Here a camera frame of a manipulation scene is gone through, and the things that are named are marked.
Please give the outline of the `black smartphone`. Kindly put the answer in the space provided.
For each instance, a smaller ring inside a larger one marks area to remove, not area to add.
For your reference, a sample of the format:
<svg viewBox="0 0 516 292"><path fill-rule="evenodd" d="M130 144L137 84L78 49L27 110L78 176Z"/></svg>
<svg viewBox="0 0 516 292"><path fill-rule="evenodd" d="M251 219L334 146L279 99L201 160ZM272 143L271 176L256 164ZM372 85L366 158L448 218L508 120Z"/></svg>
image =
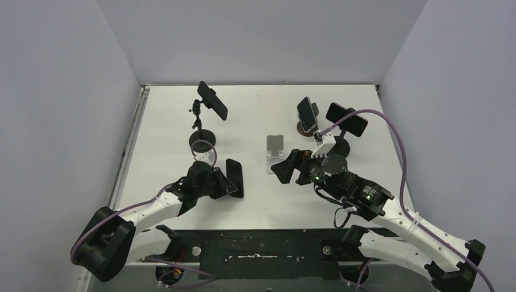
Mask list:
<svg viewBox="0 0 516 292"><path fill-rule="evenodd" d="M244 197L243 190L243 171L242 165L233 159L226 160L226 175L229 182L235 187L229 193L229 196L242 199Z"/></svg>

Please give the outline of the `white folding phone stand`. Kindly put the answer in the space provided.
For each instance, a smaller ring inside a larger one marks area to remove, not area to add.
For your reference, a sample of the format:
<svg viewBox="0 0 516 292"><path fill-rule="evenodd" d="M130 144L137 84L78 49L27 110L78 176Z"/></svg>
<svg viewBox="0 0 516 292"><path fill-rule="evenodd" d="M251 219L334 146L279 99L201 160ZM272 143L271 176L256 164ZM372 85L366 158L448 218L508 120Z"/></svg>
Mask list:
<svg viewBox="0 0 516 292"><path fill-rule="evenodd" d="M273 174L271 167L284 160L284 136L268 135L266 140L266 172Z"/></svg>

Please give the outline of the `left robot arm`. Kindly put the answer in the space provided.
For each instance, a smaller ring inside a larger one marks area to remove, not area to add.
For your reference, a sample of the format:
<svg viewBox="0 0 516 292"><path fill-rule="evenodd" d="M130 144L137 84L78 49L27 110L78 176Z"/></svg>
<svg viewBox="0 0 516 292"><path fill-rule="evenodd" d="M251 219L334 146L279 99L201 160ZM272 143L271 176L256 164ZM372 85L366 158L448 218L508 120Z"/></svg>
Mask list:
<svg viewBox="0 0 516 292"><path fill-rule="evenodd" d="M241 163L226 160L226 172L195 161L186 176L165 185L147 201L123 209L98 209L70 251L72 264L82 266L102 282L114 278L130 262L148 256L175 260L180 244L168 235L162 221L185 214L202 197L243 198Z"/></svg>

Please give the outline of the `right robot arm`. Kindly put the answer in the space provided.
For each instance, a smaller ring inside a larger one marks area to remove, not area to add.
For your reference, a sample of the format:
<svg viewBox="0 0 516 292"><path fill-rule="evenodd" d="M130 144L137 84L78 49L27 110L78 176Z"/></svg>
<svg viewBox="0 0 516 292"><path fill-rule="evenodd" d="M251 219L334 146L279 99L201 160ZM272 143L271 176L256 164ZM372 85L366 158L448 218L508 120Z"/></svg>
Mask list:
<svg viewBox="0 0 516 292"><path fill-rule="evenodd" d="M420 274L438 291L472 289L486 248L483 243L450 235L402 207L390 191L350 172L342 156L317 158L309 150L294 149L284 161L271 166L282 184L290 183L296 170L298 185L312 185L319 197L401 238L393 240L353 225L342 243L348 259L363 256L393 263Z"/></svg>

